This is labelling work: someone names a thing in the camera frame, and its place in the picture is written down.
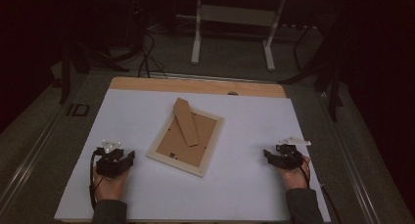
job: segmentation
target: white table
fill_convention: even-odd
[[[271,44],[274,39],[275,31],[277,30],[278,22],[280,21],[286,0],[279,0],[275,3],[279,4],[278,9],[276,11],[267,11],[207,5],[202,3],[202,0],[198,0],[196,10],[196,32],[195,40],[193,42],[191,63],[193,65],[199,63],[199,56],[202,43],[202,21],[232,22],[241,24],[262,25],[268,26],[270,28],[268,36],[262,41],[262,45],[268,70],[275,70],[274,59],[272,57],[271,51]]]
[[[203,178],[146,157],[179,97],[193,108],[224,117]],[[284,185],[262,150],[275,152],[274,145],[290,136],[302,137],[290,99],[110,88],[55,218],[91,220],[89,160],[106,139],[120,141],[127,153],[136,152],[124,199],[129,222],[289,220]],[[306,147],[298,149],[308,156]],[[312,163],[310,170],[310,186],[324,220],[330,221]]]

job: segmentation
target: wire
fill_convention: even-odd
[[[150,49],[147,49],[146,47],[143,46],[143,56],[144,56],[144,59],[141,61],[140,66],[138,68],[138,77],[140,77],[141,70],[142,70],[142,68],[143,68],[144,65],[146,67],[147,76],[149,78],[151,77],[150,76],[150,69],[149,69],[149,62],[148,62],[148,60],[150,59],[151,61],[153,61],[154,65],[157,67],[157,69],[159,70],[159,72],[161,72],[164,75],[164,77],[167,79],[167,75],[163,71],[164,64],[162,62],[156,61],[156,59],[151,54],[151,52],[153,51],[153,49],[155,47],[155,43],[156,43],[155,42],[155,39],[148,32],[146,32],[145,35],[147,35],[148,37],[150,37],[152,43],[151,43]]]
[[[326,188],[324,187],[324,184],[320,182],[320,180],[317,178],[318,183],[320,183],[321,190],[323,191],[324,195],[326,195],[327,200],[330,203],[330,206],[333,208],[333,211],[335,212],[336,218],[338,219],[339,223],[342,224],[342,219],[340,219],[340,215],[332,201],[332,198],[330,197],[329,193],[327,192]]]
[[[310,188],[310,178],[307,176],[304,169],[302,169],[301,164],[299,164],[299,162],[293,157],[293,155],[291,155],[290,151],[286,150],[286,153],[287,153],[288,156],[290,156],[290,158],[293,159],[293,161],[297,164],[297,167],[301,170],[301,173],[304,176],[304,179],[307,183],[307,188],[309,189]]]

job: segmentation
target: floor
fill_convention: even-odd
[[[192,27],[192,21],[184,22],[176,32],[153,26],[145,39],[147,49],[151,49],[154,39],[149,72],[143,69],[140,75],[276,83],[299,73],[292,49],[301,31],[294,27],[277,31],[271,46],[277,67],[274,72],[266,69],[260,29],[256,35],[244,36],[211,23],[203,27],[200,63],[191,65]],[[302,65],[312,57],[321,39],[313,30],[300,44]],[[0,155],[0,189],[5,191],[1,223],[61,223],[54,219],[56,208],[111,79],[137,76],[142,60],[140,56],[121,64],[130,69],[127,73],[94,62],[89,74],[73,70],[71,94],[65,104],[58,104],[60,89],[47,88],[0,135],[4,148]],[[52,69],[59,76],[60,64]],[[327,112],[328,92],[315,92],[314,79],[310,76],[284,89],[293,101],[304,138],[316,145],[310,148],[310,155],[329,194],[326,201],[331,199],[334,204],[328,204],[332,223],[341,223],[334,207],[342,223],[414,223],[347,87],[341,86],[343,106],[337,108],[339,122],[334,123]],[[71,104],[89,105],[90,112],[84,117],[67,115]]]

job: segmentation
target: white surface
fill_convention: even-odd
[[[224,117],[203,178],[146,157],[177,98]],[[92,218],[89,160],[106,139],[120,141],[127,154],[136,152],[124,199],[129,220],[288,220],[284,185],[262,150],[275,153],[274,145],[292,135],[302,138],[289,99],[110,89],[55,218]],[[298,149],[308,155],[306,146]],[[310,169],[310,186],[317,192],[324,220],[329,221],[312,164]]]

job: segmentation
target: sleeve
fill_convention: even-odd
[[[317,196],[311,189],[292,189],[286,193],[287,207],[295,224],[323,223]]]
[[[127,204],[120,201],[105,200],[97,202],[92,224],[123,224],[127,215]]]

